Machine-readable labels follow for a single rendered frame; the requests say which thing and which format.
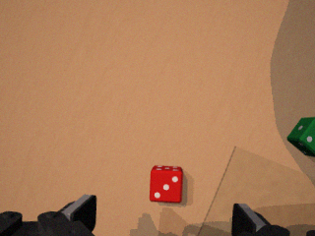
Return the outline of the tan square mat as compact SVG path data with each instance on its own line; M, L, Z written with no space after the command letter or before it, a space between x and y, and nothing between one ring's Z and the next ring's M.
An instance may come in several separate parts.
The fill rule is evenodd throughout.
M234 147L198 236L231 236L233 204L247 204L290 236L315 230L315 178Z

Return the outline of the green die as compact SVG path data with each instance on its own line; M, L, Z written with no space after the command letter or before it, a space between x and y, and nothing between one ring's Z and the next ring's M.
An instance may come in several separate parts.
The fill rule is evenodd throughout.
M315 117L301 118L287 140L305 155L315 157Z

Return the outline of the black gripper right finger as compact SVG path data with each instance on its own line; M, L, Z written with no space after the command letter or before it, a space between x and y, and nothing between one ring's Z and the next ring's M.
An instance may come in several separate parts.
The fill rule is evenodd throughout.
M232 236L289 236L289 233L284 227L272 225L262 214L253 211L247 204L233 205Z

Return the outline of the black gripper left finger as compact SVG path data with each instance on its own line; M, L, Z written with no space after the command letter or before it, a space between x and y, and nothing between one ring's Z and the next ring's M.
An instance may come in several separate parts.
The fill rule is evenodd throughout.
M83 195L58 211L40 214L37 221L23 221L19 212L1 212L0 236L94 236L95 222L96 195Z

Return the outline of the red die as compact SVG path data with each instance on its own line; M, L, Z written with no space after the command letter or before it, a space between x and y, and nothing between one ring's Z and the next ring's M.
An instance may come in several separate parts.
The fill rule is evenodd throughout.
M151 171L150 201L182 202L183 171L180 166L155 165Z

